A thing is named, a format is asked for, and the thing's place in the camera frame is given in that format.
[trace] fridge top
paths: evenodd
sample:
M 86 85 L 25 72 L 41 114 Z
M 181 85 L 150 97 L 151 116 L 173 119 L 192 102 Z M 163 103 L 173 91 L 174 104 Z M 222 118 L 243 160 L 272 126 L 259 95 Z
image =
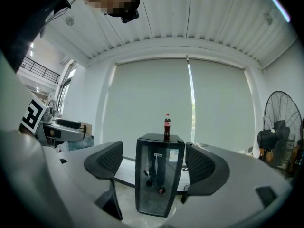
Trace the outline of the fridge top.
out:
M 184 141 L 177 135 L 171 135 L 168 140 L 165 140 L 163 134 L 158 134 L 158 133 L 147 133 L 144 136 L 140 137 L 139 140 L 184 144 Z

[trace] black fan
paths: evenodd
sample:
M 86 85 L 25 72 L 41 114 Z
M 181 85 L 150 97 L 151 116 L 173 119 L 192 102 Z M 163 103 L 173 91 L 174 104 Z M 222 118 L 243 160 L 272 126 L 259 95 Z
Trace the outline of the black fan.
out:
M 291 97 L 282 91 L 273 92 L 265 106 L 264 130 L 257 135 L 262 161 L 288 175 L 301 127 L 301 115 Z

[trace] balcony railing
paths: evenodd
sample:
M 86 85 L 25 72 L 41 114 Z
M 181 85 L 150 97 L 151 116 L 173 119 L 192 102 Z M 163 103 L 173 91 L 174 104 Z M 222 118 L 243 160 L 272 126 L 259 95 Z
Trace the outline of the balcony railing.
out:
M 45 79 L 48 79 L 53 83 L 56 83 L 59 77 L 59 74 L 53 72 L 52 70 L 47 69 L 46 67 L 43 67 L 42 65 L 40 65 L 39 63 L 33 61 L 28 57 L 25 57 L 23 59 L 21 67 L 28 70 L 29 72 L 32 72 Z

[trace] sticker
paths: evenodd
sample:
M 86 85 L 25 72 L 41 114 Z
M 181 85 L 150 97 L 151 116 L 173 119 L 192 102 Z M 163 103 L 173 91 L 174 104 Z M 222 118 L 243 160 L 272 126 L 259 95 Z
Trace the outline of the sticker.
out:
M 178 149 L 170 149 L 169 161 L 170 162 L 177 162 L 179 157 L 179 150 Z
M 26 112 L 22 118 L 22 125 L 29 129 L 32 133 L 35 133 L 43 113 L 46 111 L 46 106 L 37 98 L 33 97 Z

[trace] roller blind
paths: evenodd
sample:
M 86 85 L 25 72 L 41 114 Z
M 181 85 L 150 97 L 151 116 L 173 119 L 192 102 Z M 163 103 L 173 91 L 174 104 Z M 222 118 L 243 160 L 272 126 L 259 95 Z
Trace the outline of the roller blind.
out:
M 252 96 L 243 70 L 189 60 L 195 95 L 195 142 L 241 151 L 253 146 Z
M 191 136 L 191 90 L 186 59 L 157 59 L 116 68 L 103 125 L 103 143 L 123 141 L 123 155 L 135 159 L 136 140 L 164 132 L 166 114 L 171 134 L 185 142 Z

